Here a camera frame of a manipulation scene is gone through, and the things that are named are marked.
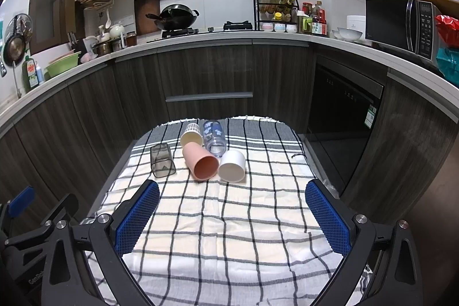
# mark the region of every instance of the blue textured pad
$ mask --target blue textured pad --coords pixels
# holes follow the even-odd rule
[[[132,252],[145,225],[159,202],[158,184],[152,182],[127,214],[116,231],[115,250],[121,257]]]
[[[346,256],[351,250],[349,229],[314,182],[306,186],[306,204],[314,214],[325,238],[335,253]]]
[[[11,218],[16,218],[35,198],[35,191],[32,187],[27,187],[14,198],[8,207],[8,214]]]

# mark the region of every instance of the cutting board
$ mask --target cutting board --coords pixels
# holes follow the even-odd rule
[[[157,32],[159,29],[155,21],[145,17],[147,13],[159,15],[159,0],[134,0],[135,28],[137,35]]]

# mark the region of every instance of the teal plastic bag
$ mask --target teal plastic bag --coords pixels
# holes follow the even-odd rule
[[[459,49],[440,48],[437,64],[445,79],[459,88]]]

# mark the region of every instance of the wok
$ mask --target wok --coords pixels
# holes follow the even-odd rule
[[[171,4],[162,10],[159,16],[152,13],[147,13],[145,16],[153,19],[159,29],[169,31],[189,28],[196,21],[199,12],[183,4]]]

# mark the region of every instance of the white spoon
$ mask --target white spoon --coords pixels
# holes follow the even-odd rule
[[[108,29],[111,24],[112,24],[112,21],[110,20],[110,15],[108,14],[108,9],[107,9],[107,22],[105,23],[105,29]]]

